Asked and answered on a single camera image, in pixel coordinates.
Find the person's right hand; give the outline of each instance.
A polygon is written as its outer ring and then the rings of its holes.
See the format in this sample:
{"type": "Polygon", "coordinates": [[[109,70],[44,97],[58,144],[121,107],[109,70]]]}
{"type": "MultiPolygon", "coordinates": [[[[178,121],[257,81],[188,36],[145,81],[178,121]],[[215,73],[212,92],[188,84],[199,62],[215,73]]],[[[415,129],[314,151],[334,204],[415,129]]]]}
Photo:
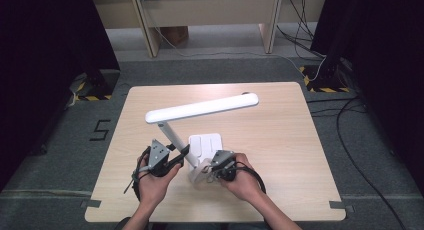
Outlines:
{"type": "MultiPolygon", "coordinates": [[[[242,162],[253,170],[252,165],[247,160],[246,154],[236,153],[234,156],[236,158],[236,162],[242,162]]],[[[244,167],[244,165],[237,163],[237,167],[244,167]]],[[[247,202],[251,202],[252,199],[262,194],[262,190],[260,189],[256,178],[246,171],[237,170],[236,178],[231,182],[223,179],[220,179],[219,181],[222,186],[226,187],[236,197],[247,202]]]]}

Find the wooden table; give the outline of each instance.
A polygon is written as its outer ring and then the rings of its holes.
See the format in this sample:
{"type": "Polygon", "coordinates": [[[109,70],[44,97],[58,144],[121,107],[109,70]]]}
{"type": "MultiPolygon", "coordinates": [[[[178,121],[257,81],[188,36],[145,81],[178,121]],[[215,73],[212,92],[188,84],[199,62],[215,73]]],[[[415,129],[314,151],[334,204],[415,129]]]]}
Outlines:
{"type": "MultiPolygon", "coordinates": [[[[127,97],[93,191],[100,207],[88,207],[89,222],[118,222],[138,206],[131,180],[137,157],[156,138],[169,144],[158,126],[145,122],[150,110],[253,92],[255,107],[170,122],[184,140],[194,134],[220,133],[224,149],[246,153],[265,182],[268,195],[295,221],[345,218],[328,162],[303,93],[297,83],[243,83],[133,87],[127,97]]],[[[246,202],[219,183],[193,186],[188,163],[171,182],[152,222],[262,221],[246,202]]]]}

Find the hand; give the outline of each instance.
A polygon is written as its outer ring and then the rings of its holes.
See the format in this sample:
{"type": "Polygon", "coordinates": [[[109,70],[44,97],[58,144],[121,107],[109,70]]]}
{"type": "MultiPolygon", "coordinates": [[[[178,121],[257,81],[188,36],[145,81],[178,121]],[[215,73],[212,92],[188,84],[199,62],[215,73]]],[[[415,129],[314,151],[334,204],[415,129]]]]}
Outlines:
{"type": "MultiPolygon", "coordinates": [[[[247,160],[246,154],[236,153],[234,156],[236,162],[244,163],[247,167],[253,169],[252,165],[247,160]]],[[[237,163],[237,167],[243,167],[244,165],[241,163],[237,163]]],[[[263,194],[256,178],[246,171],[237,170],[236,178],[231,182],[227,182],[223,179],[219,181],[222,186],[226,187],[236,197],[243,201],[251,202],[254,198],[263,194]]]]}
{"type": "MultiPolygon", "coordinates": [[[[141,167],[146,166],[146,160],[149,155],[146,155],[141,160],[141,167]]],[[[167,175],[163,177],[155,177],[148,174],[140,179],[138,183],[140,192],[140,204],[153,204],[157,206],[165,198],[168,185],[171,180],[177,175],[178,170],[181,168],[181,164],[176,164],[167,175]]],[[[145,175],[146,172],[139,173],[138,177],[145,175]]]]}

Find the white desk lamp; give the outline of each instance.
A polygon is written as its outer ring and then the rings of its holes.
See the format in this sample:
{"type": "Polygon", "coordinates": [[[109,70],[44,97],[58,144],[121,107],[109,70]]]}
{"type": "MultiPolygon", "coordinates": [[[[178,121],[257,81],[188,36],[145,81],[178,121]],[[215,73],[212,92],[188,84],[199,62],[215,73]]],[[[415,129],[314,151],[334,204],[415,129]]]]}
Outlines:
{"type": "MultiPolygon", "coordinates": [[[[245,93],[234,97],[149,111],[146,114],[146,122],[149,124],[157,123],[165,136],[181,151],[187,145],[172,130],[168,124],[169,121],[256,106],[258,103],[259,99],[256,94],[245,93]]],[[[190,152],[185,158],[190,164],[191,171],[204,163],[205,159],[212,159],[217,150],[222,150],[221,136],[218,133],[192,135],[189,138],[189,143],[190,152]]],[[[191,177],[192,182],[200,172],[196,171],[196,174],[191,177]]]]}

